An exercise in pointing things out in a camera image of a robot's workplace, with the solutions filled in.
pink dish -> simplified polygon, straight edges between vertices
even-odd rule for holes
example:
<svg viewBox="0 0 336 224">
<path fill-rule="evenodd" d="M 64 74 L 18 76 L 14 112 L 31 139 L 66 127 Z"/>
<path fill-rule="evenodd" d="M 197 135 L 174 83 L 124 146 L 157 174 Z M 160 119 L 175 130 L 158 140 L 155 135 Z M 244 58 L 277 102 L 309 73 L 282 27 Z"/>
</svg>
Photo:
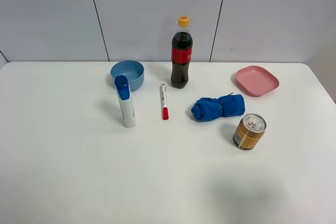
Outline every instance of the pink dish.
<svg viewBox="0 0 336 224">
<path fill-rule="evenodd" d="M 279 80 L 259 66 L 249 66 L 238 70 L 236 80 L 247 92 L 256 97 L 279 87 Z"/>
</svg>

red bottle label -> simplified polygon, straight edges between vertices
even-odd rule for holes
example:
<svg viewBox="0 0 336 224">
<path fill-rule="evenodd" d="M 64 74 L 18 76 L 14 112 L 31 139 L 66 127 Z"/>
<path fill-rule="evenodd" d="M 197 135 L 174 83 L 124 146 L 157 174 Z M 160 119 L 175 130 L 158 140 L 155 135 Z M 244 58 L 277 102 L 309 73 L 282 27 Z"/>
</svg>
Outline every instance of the red bottle label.
<svg viewBox="0 0 336 224">
<path fill-rule="evenodd" d="M 172 60 L 176 63 L 188 63 L 191 60 L 192 48 L 187 50 L 179 50 L 172 47 Z"/>
</svg>

cola bottle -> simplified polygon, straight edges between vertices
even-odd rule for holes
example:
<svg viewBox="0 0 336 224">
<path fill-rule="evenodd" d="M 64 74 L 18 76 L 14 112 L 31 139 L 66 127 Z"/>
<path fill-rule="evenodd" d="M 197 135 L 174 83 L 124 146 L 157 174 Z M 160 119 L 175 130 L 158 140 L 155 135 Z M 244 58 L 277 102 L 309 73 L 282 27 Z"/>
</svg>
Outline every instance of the cola bottle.
<svg viewBox="0 0 336 224">
<path fill-rule="evenodd" d="M 178 21 L 179 29 L 172 40 L 172 86 L 178 89 L 184 88 L 189 81 L 188 69 L 193 48 L 193 39 L 189 33 L 190 19 L 181 16 Z"/>
</svg>

rolled towel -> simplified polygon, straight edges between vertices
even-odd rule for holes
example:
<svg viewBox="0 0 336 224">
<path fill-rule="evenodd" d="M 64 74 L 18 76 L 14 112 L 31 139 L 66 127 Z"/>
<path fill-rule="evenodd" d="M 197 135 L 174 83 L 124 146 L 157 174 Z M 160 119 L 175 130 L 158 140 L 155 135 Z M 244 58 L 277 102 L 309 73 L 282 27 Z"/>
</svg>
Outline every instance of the rolled towel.
<svg viewBox="0 0 336 224">
<path fill-rule="evenodd" d="M 219 117 L 243 115 L 245 113 L 244 98 L 241 94 L 226 95 L 218 99 L 201 98 L 191 108 L 195 119 L 208 122 Z"/>
</svg>

can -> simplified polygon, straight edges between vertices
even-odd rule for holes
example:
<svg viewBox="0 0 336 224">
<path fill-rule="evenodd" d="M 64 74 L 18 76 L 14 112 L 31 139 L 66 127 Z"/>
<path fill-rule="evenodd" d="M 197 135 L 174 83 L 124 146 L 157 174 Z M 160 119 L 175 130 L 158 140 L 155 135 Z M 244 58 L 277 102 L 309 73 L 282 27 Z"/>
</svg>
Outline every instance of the can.
<svg viewBox="0 0 336 224">
<path fill-rule="evenodd" d="M 235 134 L 234 144 L 241 150 L 252 150 L 266 129 L 266 121 L 257 114 L 247 114 L 241 119 Z"/>
</svg>

